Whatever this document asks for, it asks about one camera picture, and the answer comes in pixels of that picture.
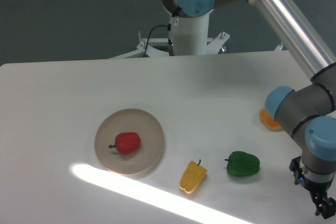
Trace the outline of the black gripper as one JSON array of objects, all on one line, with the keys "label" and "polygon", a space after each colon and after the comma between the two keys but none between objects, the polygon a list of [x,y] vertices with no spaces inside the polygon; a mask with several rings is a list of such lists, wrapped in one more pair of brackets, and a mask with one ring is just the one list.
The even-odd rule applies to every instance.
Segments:
[{"label": "black gripper", "polygon": [[312,202],[316,207],[315,215],[322,216],[324,219],[330,218],[334,199],[328,197],[328,189],[335,177],[335,171],[329,174],[315,173],[305,166],[301,161],[301,156],[291,160],[289,169],[293,172],[294,184],[300,184],[310,192]]}]

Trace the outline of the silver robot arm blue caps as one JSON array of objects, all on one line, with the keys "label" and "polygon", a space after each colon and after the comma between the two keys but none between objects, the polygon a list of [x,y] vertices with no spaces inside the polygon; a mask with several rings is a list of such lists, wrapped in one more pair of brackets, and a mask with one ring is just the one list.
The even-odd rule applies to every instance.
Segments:
[{"label": "silver robot arm blue caps", "polygon": [[[201,18],[234,0],[162,0],[171,18],[167,47],[173,55],[209,52],[207,26]],[[274,89],[266,98],[270,117],[290,135],[302,153],[290,163],[295,184],[309,191],[316,215],[335,215],[327,191],[335,178],[335,55],[292,0],[247,0],[268,24],[308,76],[311,85],[295,91]]]}]

